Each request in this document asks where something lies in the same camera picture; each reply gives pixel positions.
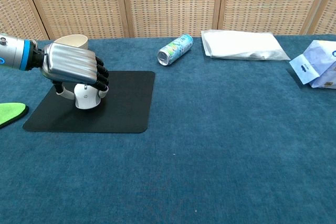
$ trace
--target beige woven wall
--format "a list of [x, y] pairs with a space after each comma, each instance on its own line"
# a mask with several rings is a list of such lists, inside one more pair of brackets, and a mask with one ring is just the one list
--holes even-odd
[[298, 35], [314, 0], [223, 0], [220, 29]]
[[0, 32], [22, 38], [336, 33], [336, 0], [0, 0], [0, 9]]
[[26, 39], [47, 39], [28, 0], [0, 0], [0, 10], [0, 33]]
[[135, 37], [200, 36], [211, 29], [215, 0], [130, 0]]
[[314, 33], [336, 34], [336, 0], [328, 0]]
[[118, 0], [35, 0], [52, 38], [84, 34], [89, 38], [124, 37]]

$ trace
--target woven panel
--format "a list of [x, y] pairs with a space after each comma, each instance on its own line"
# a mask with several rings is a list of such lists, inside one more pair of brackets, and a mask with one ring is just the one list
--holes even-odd
[[89, 38], [123, 37], [118, 0], [39, 0], [55, 38], [84, 34]]
[[27, 0], [0, 0], [0, 33], [45, 39]]
[[297, 35], [314, 0], [227, 0], [223, 29]]
[[314, 33], [336, 34], [336, 0], [328, 1]]
[[211, 29], [215, 0], [130, 0], [136, 37], [200, 36]]

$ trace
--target green cloth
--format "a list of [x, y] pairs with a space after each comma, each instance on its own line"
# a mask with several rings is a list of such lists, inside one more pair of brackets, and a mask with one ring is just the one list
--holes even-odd
[[23, 103], [0, 103], [0, 129], [20, 119], [28, 112], [28, 106]]

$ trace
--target plastic bag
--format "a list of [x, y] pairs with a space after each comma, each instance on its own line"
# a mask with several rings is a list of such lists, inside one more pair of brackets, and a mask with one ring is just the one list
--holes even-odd
[[336, 41], [313, 40], [303, 54], [289, 64], [302, 84], [336, 89]]
[[211, 58], [238, 60], [290, 60], [271, 33], [202, 31], [205, 54]]

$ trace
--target robotic hand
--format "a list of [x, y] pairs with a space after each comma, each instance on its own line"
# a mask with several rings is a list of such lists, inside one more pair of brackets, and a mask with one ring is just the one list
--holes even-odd
[[75, 95], [66, 90], [63, 82], [83, 84], [99, 90], [103, 98], [108, 92], [109, 72], [95, 53], [77, 47], [51, 43], [38, 49], [34, 40], [23, 40], [0, 34], [0, 66], [23, 71], [40, 68], [41, 73], [50, 79], [56, 93], [67, 99]]

